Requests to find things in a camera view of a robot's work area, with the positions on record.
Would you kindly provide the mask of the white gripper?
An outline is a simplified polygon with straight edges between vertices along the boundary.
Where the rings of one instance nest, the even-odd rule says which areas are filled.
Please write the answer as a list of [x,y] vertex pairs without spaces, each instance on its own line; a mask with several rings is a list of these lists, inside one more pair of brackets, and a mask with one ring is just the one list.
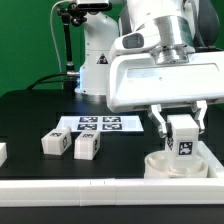
[[194,53],[187,63],[163,65],[157,65],[148,53],[119,56],[110,65],[106,101],[113,112],[148,109],[161,138],[167,136],[161,107],[192,103],[194,120],[202,134],[207,103],[224,102],[224,51]]

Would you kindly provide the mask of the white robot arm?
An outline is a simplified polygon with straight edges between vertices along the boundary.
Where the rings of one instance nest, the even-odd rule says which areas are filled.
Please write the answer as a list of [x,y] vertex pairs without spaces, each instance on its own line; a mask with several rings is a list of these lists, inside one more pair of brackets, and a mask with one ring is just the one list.
[[224,101],[224,51],[200,34],[202,16],[218,22],[209,0],[127,0],[117,21],[88,14],[75,92],[113,112],[146,110],[162,137],[161,110],[190,107],[203,131],[207,106]]

